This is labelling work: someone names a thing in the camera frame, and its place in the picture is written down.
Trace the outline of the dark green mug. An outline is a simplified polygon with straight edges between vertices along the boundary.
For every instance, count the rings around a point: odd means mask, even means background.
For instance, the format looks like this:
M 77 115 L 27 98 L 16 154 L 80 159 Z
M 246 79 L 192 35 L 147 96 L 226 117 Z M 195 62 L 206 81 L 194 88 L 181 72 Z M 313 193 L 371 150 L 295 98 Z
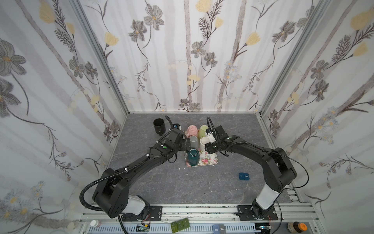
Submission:
M 196 166 L 198 165 L 199 160 L 200 160 L 199 150 L 195 148 L 191 148 L 188 152 L 188 158 L 187 158 L 188 164 L 190 166 Z

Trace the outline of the pink mug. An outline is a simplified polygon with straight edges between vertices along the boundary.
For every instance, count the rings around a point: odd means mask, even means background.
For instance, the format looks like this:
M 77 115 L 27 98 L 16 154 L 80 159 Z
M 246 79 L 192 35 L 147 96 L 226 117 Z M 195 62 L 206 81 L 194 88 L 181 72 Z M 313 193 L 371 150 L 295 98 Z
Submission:
M 198 137 L 198 128 L 195 125 L 190 125 L 187 129 L 187 138 L 190 138 L 191 136 Z

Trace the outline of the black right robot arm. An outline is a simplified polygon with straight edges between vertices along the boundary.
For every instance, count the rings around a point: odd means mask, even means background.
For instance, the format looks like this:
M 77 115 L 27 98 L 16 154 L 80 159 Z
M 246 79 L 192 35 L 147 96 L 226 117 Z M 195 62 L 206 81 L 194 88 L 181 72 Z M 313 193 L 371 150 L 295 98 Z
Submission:
M 243 140 L 236 135 L 228 135 L 222 126 L 215 127 L 211 118 L 206 118 L 209 133 L 213 141 L 205 145 L 209 154 L 221 153 L 228 157 L 228 152 L 244 156 L 262 166 L 265 185 L 252 202 L 252 216 L 257 220 L 267 217 L 280 194 L 297 177 L 297 171 L 291 159 L 282 148 L 270 149 L 260 147 Z

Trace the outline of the white round cap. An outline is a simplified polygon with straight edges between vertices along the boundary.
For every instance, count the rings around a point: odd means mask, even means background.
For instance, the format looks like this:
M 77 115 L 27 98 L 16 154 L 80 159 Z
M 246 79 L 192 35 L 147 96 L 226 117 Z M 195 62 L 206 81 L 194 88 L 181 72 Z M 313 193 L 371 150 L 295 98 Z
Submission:
M 101 222 L 99 220 L 92 220 L 90 222 L 90 226 L 93 228 L 100 227 L 100 225 L 101 225 Z

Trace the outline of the blue grey connector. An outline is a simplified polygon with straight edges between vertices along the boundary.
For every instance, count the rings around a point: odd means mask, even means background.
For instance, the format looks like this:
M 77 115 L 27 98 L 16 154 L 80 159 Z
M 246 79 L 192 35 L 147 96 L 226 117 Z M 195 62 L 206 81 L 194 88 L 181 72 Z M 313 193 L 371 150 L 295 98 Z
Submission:
M 212 225 L 213 234 L 226 234 L 226 229 L 224 224 L 214 224 Z

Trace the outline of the small blue block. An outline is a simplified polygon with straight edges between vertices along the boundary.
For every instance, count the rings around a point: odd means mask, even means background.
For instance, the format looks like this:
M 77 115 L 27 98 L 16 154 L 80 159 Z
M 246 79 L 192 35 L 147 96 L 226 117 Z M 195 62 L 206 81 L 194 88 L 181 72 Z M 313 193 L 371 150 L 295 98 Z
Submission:
M 249 181 L 250 180 L 250 176 L 249 176 L 248 173 L 239 173 L 239 180 Z

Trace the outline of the light green mug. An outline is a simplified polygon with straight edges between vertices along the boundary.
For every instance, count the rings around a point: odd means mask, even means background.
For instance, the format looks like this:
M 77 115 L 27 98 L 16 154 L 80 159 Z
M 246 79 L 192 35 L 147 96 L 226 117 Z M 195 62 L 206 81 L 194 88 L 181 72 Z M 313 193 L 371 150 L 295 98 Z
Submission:
M 202 125 L 198 130 L 198 139 L 206 136 L 206 130 L 208 129 L 207 125 Z

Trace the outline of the floral serving tray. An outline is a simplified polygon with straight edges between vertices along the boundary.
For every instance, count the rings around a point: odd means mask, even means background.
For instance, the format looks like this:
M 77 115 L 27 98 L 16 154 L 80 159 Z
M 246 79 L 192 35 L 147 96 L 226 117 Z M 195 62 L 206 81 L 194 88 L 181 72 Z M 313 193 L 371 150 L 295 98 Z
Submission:
M 199 153 L 200 153 L 200 160 L 199 160 L 199 163 L 198 165 L 196 166 L 190 166 L 188 164 L 188 161 L 187 161 L 187 158 L 188 158 L 188 153 L 184 153 L 185 155 L 185 161 L 186 161 L 186 166 L 187 167 L 199 167 L 199 166 L 210 166 L 210 165 L 215 165 L 218 163 L 218 156 L 216 153 L 214 154 L 209 154 L 207 151 L 201 151 L 200 149 L 199 150 Z

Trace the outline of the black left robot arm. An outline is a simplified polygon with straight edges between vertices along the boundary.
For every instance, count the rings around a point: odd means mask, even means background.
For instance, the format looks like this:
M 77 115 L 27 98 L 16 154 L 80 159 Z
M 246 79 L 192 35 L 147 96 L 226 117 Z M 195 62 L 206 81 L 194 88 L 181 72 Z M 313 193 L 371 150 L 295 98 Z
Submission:
M 144 156 L 120 169 L 105 170 L 101 178 L 85 186 L 79 195 L 81 204 L 93 211 L 106 213 L 109 218 L 121 218 L 133 215 L 145 219 L 150 212 L 150 205 L 141 196 L 131 196 L 130 188 L 142 176 L 153 168 L 171 162 L 178 152 L 190 149 L 190 143 L 184 132 L 175 128 L 170 117 L 165 115 L 170 129 L 160 137 L 156 144 L 147 149 Z

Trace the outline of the orange emergency stop button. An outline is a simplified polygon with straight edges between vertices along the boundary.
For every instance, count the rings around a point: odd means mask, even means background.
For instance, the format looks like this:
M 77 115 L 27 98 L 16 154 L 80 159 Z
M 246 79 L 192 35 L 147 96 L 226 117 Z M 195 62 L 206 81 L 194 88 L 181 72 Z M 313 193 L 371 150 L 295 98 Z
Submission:
M 287 229 L 291 234 L 301 234 L 308 230 L 307 225 L 305 223 L 298 221 L 289 222 L 287 224 Z

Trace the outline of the white mug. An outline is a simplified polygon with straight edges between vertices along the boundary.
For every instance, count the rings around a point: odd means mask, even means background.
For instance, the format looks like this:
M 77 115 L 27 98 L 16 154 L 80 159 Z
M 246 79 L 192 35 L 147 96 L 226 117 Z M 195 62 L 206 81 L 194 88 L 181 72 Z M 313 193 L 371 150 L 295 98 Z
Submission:
M 205 146 L 207 143 L 210 143 L 210 140 L 207 136 L 203 136 L 200 138 L 200 143 L 199 143 L 199 149 L 201 151 L 205 151 Z

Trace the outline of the green circuit board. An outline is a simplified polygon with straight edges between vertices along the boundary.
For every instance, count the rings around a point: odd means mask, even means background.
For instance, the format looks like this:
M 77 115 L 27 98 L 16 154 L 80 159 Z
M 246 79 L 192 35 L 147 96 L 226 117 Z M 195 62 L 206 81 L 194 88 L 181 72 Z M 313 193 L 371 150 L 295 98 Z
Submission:
M 170 228 L 172 233 L 177 233 L 180 231 L 184 231 L 190 227 L 190 222 L 188 218 L 184 218 L 175 222 L 172 222 L 170 224 Z

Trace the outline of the grey mug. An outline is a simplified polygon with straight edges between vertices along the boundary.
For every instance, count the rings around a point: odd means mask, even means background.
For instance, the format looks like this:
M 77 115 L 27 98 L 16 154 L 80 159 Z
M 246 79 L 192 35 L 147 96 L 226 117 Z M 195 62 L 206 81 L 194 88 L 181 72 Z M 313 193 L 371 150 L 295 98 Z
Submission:
M 191 143 L 191 148 L 197 149 L 197 150 L 199 149 L 199 139 L 197 136 L 191 135 L 190 143 Z

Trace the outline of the black mug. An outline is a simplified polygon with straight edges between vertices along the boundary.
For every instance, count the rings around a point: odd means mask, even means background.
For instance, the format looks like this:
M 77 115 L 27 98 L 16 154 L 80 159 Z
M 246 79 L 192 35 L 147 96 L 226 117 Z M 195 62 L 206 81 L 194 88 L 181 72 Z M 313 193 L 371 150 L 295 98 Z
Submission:
M 166 126 L 163 119 L 158 118 L 153 121 L 153 126 L 155 129 L 155 132 L 161 137 L 166 132 Z

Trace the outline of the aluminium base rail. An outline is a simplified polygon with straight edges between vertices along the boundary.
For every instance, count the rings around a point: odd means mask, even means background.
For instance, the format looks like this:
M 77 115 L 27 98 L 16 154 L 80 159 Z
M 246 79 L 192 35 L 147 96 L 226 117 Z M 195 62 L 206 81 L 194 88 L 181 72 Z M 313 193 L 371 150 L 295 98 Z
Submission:
M 103 212 L 85 210 L 79 221 L 81 234 L 121 234 L 125 227 L 129 234 L 172 234 L 172 222 L 188 218 L 190 227 L 182 234 L 213 234 L 212 225 L 224 224 L 226 234 L 288 234 L 289 222 L 307 225 L 307 234 L 325 234 L 321 220 L 310 203 L 275 204 L 270 214 L 256 220 L 249 214 L 249 204 L 194 204 L 155 205 L 143 220 L 109 218 Z M 100 227 L 90 226 L 99 220 Z

